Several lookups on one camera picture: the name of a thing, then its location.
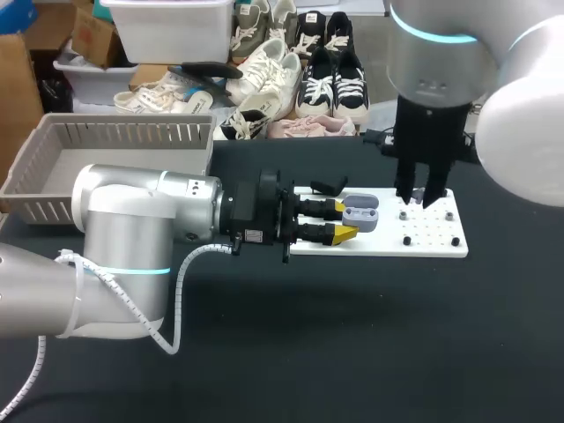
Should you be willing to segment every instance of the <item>white storage bin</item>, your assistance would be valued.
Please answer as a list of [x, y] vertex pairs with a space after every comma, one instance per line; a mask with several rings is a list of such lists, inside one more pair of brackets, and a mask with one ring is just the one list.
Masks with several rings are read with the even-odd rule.
[[72, 86], [74, 96], [81, 103], [114, 105], [114, 96], [130, 90], [130, 81], [137, 70], [133, 68], [108, 68], [73, 66], [70, 55], [61, 55], [53, 62], [58, 71]]
[[297, 7], [332, 6], [338, 4], [339, 0], [295, 0], [295, 3]]
[[100, 0], [132, 63], [227, 62], [234, 0]]

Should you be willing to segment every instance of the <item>white spiral cable wrap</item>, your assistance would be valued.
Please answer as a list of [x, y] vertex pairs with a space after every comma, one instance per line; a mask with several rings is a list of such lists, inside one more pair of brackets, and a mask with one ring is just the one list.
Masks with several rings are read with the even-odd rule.
[[[98, 279], [103, 282], [109, 289], [111, 289], [117, 297], [122, 300], [123, 304], [130, 310], [131, 313], [139, 320], [141, 324], [145, 326], [151, 338], [155, 340], [159, 346], [165, 350], [168, 354], [176, 354], [180, 348], [180, 339], [181, 339], [181, 328], [182, 328], [182, 286], [184, 284], [184, 276], [186, 275], [186, 270], [190, 266], [190, 264], [194, 261], [194, 259], [203, 253], [210, 253], [210, 252], [217, 252], [217, 253], [224, 253], [224, 254], [231, 254], [231, 247], [228, 245], [222, 244], [210, 244], [204, 245], [203, 247], [199, 247], [192, 251], [188, 256], [184, 259], [180, 266], [180, 270], [178, 270], [178, 278], [176, 278], [176, 291], [174, 296], [174, 338], [173, 344], [170, 345], [160, 334], [159, 331], [152, 327], [152, 324], [149, 320], [145, 317], [143, 312], [139, 310], [139, 308], [135, 305], [135, 303], [131, 300], [128, 294], [115, 282], [115, 277], [111, 273], [108, 273], [101, 269], [100, 266], [91, 262], [87, 258], [83, 258], [82, 256], [74, 253], [69, 254], [62, 254], [58, 258], [55, 259], [57, 263], [74, 263], [74, 262], [82, 262], [82, 265], [85, 269], [91, 271], [94, 275], [98, 277]], [[43, 366], [43, 360], [45, 357], [45, 347], [46, 347], [46, 338], [41, 336], [39, 337], [39, 346], [37, 349], [37, 358], [35, 359], [35, 364], [33, 365], [32, 373], [24, 383], [24, 386], [21, 390], [19, 390], [18, 394], [10, 401], [10, 403], [0, 412], [0, 421], [4, 420], [11, 411], [16, 408], [16, 406], [24, 399], [24, 396], [27, 392], [32, 388], [39, 372], [41, 371], [41, 367]]]
[[27, 377], [26, 383], [24, 383], [24, 386], [22, 386], [18, 394], [0, 412], [0, 421], [8, 417], [8, 414], [10, 414], [12, 410], [16, 408], [16, 406], [18, 406], [21, 400], [26, 396], [27, 392], [29, 392], [29, 390], [32, 388], [33, 384], [35, 383], [35, 379], [37, 379], [37, 376], [39, 376], [39, 372], [41, 371], [43, 360], [45, 358], [46, 339], [45, 337], [38, 337], [38, 339], [39, 344], [37, 346], [37, 358], [35, 359], [35, 364], [33, 364], [32, 373]]

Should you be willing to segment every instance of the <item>robotic arm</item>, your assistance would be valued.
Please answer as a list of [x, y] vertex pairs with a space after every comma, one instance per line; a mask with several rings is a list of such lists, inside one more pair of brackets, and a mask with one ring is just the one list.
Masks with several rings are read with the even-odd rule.
[[390, 14], [398, 195], [409, 201], [417, 162], [429, 165], [423, 206], [442, 195], [493, 58], [500, 70], [479, 117], [480, 161], [512, 193], [564, 206], [564, 2], [392, 0]]
[[[91, 165], [80, 172], [72, 193], [72, 217], [85, 232], [84, 258], [116, 277], [155, 330], [167, 311], [174, 240], [208, 243], [224, 234], [233, 247], [222, 252], [235, 255], [245, 242], [281, 243], [287, 262], [290, 244], [298, 239], [335, 245], [355, 237], [358, 227], [298, 220], [299, 214], [341, 220], [344, 209], [335, 200], [301, 201], [292, 184], [280, 187], [279, 174], [269, 172], [225, 192], [215, 177]], [[91, 272], [78, 275], [69, 266], [1, 243], [0, 295], [0, 337], [148, 335]]]

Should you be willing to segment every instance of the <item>black tabletop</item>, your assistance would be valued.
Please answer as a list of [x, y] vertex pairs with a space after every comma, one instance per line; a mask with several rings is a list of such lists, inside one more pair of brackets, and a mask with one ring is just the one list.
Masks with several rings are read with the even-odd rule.
[[[297, 184], [347, 174], [351, 187], [389, 187], [395, 165], [358, 138], [261, 141], [217, 144], [211, 173], [226, 185], [271, 168]], [[283, 265], [281, 247], [249, 245], [202, 256], [177, 355], [150, 338], [50, 338], [9, 421], [561, 423], [564, 211], [513, 197], [472, 165], [457, 164], [449, 187], [467, 258]], [[0, 233], [52, 258], [82, 252], [82, 240], [15, 216]], [[175, 246], [174, 276], [190, 250]], [[0, 404], [27, 378], [36, 342], [0, 341]]]

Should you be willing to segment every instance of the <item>black sneaker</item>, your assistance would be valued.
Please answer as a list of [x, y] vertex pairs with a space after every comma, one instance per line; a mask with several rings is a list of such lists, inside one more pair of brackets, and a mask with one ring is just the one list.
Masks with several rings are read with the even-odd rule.
[[309, 11], [298, 16], [296, 47], [293, 47], [292, 51], [300, 57], [302, 66], [307, 65], [316, 48], [325, 44], [326, 20], [325, 15], [318, 11]]
[[360, 125], [368, 118], [367, 81], [359, 58], [351, 50], [345, 50], [335, 68], [335, 108], [333, 116], [339, 119], [350, 117]]
[[278, 114], [282, 102], [276, 93], [251, 95], [213, 131], [213, 139], [253, 139]]
[[343, 11], [333, 13], [329, 19], [325, 48], [336, 59], [344, 50], [354, 51], [353, 23]]
[[329, 52], [317, 48], [303, 72], [296, 98], [298, 117], [331, 115], [333, 106], [333, 69]]

